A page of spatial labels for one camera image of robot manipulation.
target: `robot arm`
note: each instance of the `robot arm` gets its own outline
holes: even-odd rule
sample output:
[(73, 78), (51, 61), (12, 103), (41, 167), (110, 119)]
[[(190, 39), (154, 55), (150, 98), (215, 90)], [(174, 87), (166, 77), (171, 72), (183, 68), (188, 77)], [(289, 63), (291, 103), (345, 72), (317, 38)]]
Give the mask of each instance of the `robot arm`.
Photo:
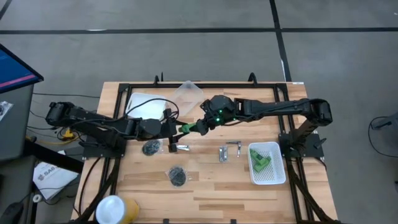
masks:
[(113, 119), (96, 114), (72, 103), (51, 103), (46, 122), (57, 127), (71, 127), (95, 138), (108, 149), (122, 151), (126, 140), (148, 141), (151, 139), (169, 138), (170, 152), (177, 152), (175, 143), (190, 132), (202, 136), (217, 126), (233, 126), (242, 122), (257, 121), (265, 116), (301, 114), (307, 120), (300, 128), (294, 130), (294, 142), (305, 142), (305, 138), (318, 126), (326, 126), (333, 120), (330, 106), (321, 99), (301, 99), (277, 103), (262, 103), (258, 100), (235, 98), (232, 101), (224, 95), (216, 95), (204, 101), (200, 108), (205, 112), (204, 118), (196, 123), (186, 124), (171, 117), (171, 110), (164, 111), (165, 119), (140, 119), (123, 116)]

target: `white plastic basket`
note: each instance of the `white plastic basket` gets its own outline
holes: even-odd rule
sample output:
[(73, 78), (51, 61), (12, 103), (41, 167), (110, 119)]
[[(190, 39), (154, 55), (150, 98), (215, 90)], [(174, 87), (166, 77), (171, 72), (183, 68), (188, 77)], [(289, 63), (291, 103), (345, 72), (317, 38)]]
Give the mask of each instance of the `white plastic basket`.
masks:
[[(165, 99), (164, 96), (160, 95), (133, 93), (130, 96), (129, 103), (127, 104), (126, 113), (129, 112), (133, 107), (138, 106), (141, 103), (154, 98)], [(128, 115), (132, 118), (161, 119), (163, 116), (163, 110), (165, 109), (165, 106), (166, 106), (166, 101), (153, 100), (130, 111)]]
[[(250, 149), (256, 151), (263, 157), (271, 157), (271, 162), (262, 171), (253, 169), (256, 163), (250, 156)], [(283, 184), (286, 181), (284, 163), (280, 153), (279, 145), (276, 142), (255, 142), (249, 145), (248, 149), (249, 170), (251, 182), (257, 185)]]

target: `green toy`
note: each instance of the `green toy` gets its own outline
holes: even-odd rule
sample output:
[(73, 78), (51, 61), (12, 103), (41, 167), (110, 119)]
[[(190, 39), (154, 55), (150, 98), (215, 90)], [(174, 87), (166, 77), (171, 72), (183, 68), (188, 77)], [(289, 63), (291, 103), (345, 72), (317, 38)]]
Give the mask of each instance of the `green toy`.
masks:
[(271, 157), (263, 157), (258, 154), (255, 150), (250, 149), (250, 157), (255, 160), (256, 164), (253, 166), (253, 169), (256, 172), (262, 171), (265, 167), (267, 167), (271, 161)]
[(178, 129), (178, 131), (181, 133), (189, 133), (191, 132), (189, 129), (194, 127), (195, 125), (196, 123), (184, 124), (183, 126), (181, 126), (181, 128)]

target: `monitor screen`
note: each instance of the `monitor screen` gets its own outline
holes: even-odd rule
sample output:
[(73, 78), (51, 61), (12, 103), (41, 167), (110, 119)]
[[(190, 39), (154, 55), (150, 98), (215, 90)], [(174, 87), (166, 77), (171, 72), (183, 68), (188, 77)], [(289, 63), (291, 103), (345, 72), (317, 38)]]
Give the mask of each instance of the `monitor screen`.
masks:
[(41, 75), (0, 45), (0, 93), (42, 80)]

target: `wooden tabletop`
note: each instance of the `wooden tabletop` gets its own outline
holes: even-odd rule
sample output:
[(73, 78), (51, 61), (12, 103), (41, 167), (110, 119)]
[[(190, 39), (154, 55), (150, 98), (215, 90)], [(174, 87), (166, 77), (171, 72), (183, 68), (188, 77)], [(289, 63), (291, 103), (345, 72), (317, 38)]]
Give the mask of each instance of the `wooden tabletop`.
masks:
[[(112, 117), (119, 82), (104, 83), (98, 113)], [(287, 83), (290, 100), (306, 98), (302, 83)], [(140, 88), (133, 92), (150, 93), (168, 97), (173, 88)], [(266, 88), (205, 88), (205, 97), (226, 95), (230, 98), (247, 98), (273, 102), (274, 93)], [(192, 123), (203, 117), (197, 105), (188, 115), (178, 120)], [(305, 118), (294, 116), (296, 127)], [(295, 223), (289, 179), (280, 185), (254, 185), (248, 166), (248, 145), (252, 142), (277, 141), (279, 124), (277, 117), (241, 123), (232, 127), (217, 127), (206, 136), (191, 133), (179, 141), (190, 146), (190, 151), (169, 154), (168, 140), (164, 140), (164, 152), (145, 156), (141, 152), (143, 142), (129, 141), (126, 155), (121, 160), (116, 193), (136, 200), (141, 211), (137, 223)], [(236, 157), (237, 146), (230, 145), (228, 162), (220, 163), (218, 148), (226, 141), (242, 141), (242, 152)], [(95, 159), (85, 161), (81, 179)], [(98, 192), (103, 161), (93, 169), (83, 195), (84, 210)], [(308, 188), (319, 206), (330, 217), (337, 219), (325, 168), (315, 159), (304, 159)], [(173, 166), (182, 166), (191, 179), (181, 187), (174, 187), (166, 172)], [(78, 206), (83, 181), (80, 182), (75, 206)], [(302, 195), (298, 190), (302, 216), (306, 219)]]

